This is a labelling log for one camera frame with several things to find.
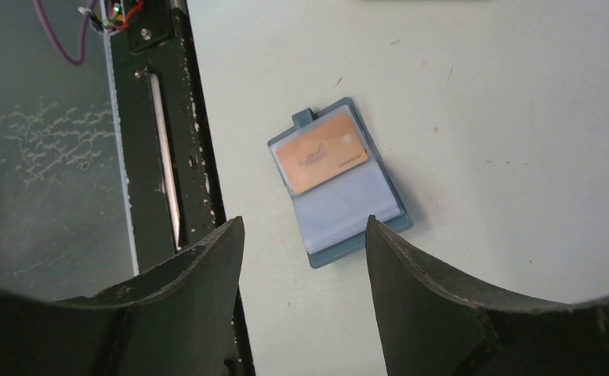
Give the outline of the blue leather card holder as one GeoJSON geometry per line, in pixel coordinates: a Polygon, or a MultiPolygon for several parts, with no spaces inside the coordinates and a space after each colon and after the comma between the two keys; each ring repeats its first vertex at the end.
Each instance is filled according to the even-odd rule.
{"type": "Polygon", "coordinates": [[[267,146],[292,201],[295,219],[310,267],[319,269],[365,246],[369,217],[401,233],[413,226],[355,102],[343,97],[319,111],[307,108],[292,116],[292,127],[270,139],[267,146]],[[342,111],[353,117],[368,160],[301,194],[294,194],[275,156],[278,146],[313,124],[342,111]]]}

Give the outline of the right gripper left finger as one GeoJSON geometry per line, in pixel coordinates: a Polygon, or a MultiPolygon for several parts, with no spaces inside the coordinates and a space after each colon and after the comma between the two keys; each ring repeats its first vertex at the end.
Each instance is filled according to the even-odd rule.
{"type": "Polygon", "coordinates": [[[230,375],[245,227],[236,217],[92,297],[0,288],[0,375],[230,375]]]}

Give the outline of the beige oval card tray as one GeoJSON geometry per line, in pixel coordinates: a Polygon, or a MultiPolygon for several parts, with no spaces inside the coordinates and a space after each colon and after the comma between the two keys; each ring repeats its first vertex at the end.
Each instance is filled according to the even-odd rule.
{"type": "Polygon", "coordinates": [[[487,0],[371,0],[370,2],[446,2],[446,3],[463,3],[463,2],[487,2],[487,0]]]}

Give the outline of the white strip on rail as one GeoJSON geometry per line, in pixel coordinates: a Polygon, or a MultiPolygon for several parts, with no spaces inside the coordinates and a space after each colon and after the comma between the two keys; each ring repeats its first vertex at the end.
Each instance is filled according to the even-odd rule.
{"type": "Polygon", "coordinates": [[[178,194],[176,189],[175,173],[172,166],[166,116],[161,95],[161,86],[159,78],[156,74],[148,72],[147,77],[150,82],[154,114],[157,123],[159,150],[163,170],[163,183],[165,195],[167,197],[169,206],[169,216],[172,225],[173,241],[176,250],[178,251],[181,249],[181,217],[179,210],[178,194]]]}

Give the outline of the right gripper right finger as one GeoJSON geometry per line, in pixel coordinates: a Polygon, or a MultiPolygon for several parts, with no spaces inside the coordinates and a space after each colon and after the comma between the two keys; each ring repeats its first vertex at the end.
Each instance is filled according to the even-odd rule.
{"type": "Polygon", "coordinates": [[[609,295],[566,304],[489,284],[370,217],[366,258],[390,375],[609,375],[609,295]]]}

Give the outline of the orange credit card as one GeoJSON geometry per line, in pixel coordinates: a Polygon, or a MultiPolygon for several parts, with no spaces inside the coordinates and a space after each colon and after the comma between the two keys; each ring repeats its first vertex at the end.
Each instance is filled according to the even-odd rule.
{"type": "Polygon", "coordinates": [[[294,194],[305,193],[368,160],[353,117],[345,111],[281,144],[275,156],[294,194]]]}

